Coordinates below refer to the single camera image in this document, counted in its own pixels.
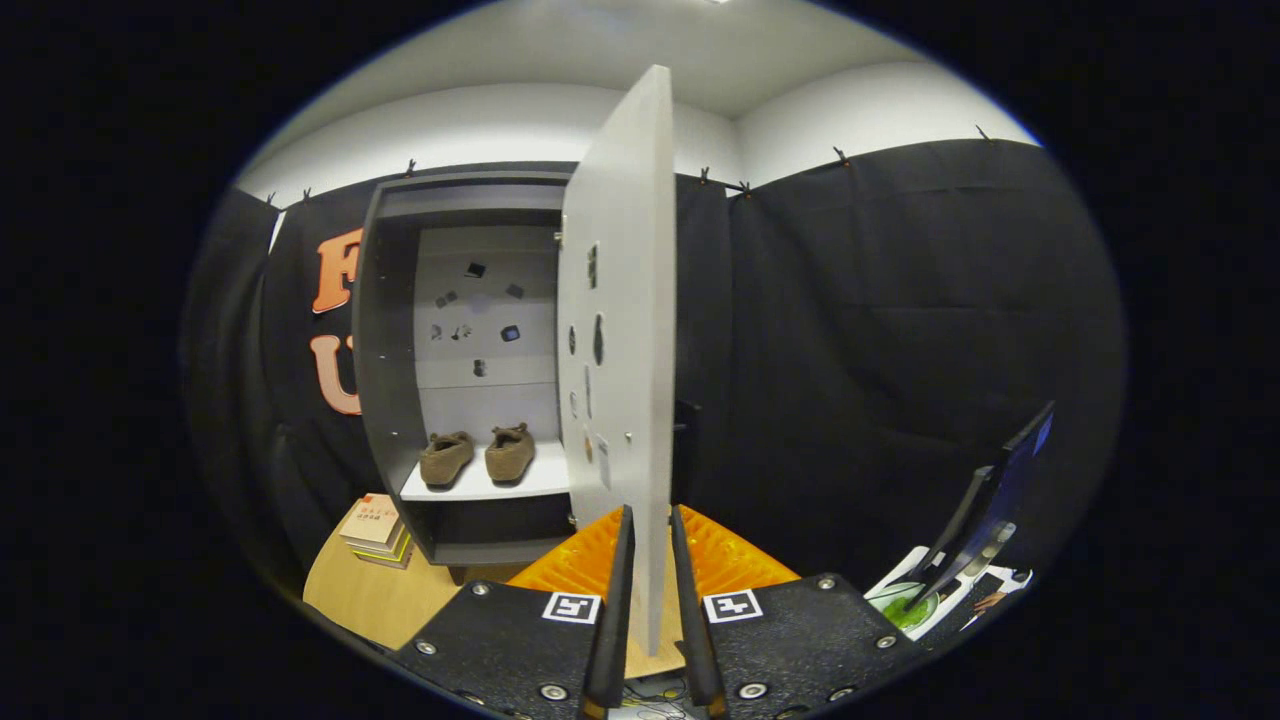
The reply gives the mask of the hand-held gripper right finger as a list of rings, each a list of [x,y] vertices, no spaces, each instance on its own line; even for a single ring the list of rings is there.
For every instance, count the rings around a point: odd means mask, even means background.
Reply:
[[[713,719],[819,719],[925,661],[842,577],[799,577],[684,505],[671,546],[687,688]]]

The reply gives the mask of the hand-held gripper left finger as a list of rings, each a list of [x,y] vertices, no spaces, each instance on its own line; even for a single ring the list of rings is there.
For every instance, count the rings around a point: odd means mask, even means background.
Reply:
[[[620,705],[634,578],[634,511],[623,505],[570,542],[595,541],[602,592],[470,582],[396,651],[426,688],[494,719],[588,719]]]

